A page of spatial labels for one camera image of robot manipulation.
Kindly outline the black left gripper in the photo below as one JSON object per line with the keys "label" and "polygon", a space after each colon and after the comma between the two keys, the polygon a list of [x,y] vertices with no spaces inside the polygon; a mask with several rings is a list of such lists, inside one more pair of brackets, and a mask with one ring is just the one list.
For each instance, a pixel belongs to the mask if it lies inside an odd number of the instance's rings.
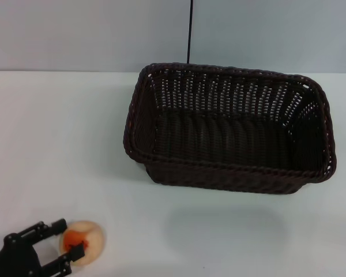
{"label": "black left gripper", "polygon": [[3,240],[0,250],[0,276],[67,276],[72,273],[70,263],[85,256],[84,244],[72,246],[69,252],[41,266],[34,244],[64,233],[64,219],[50,225],[39,222],[19,233],[11,233]]}

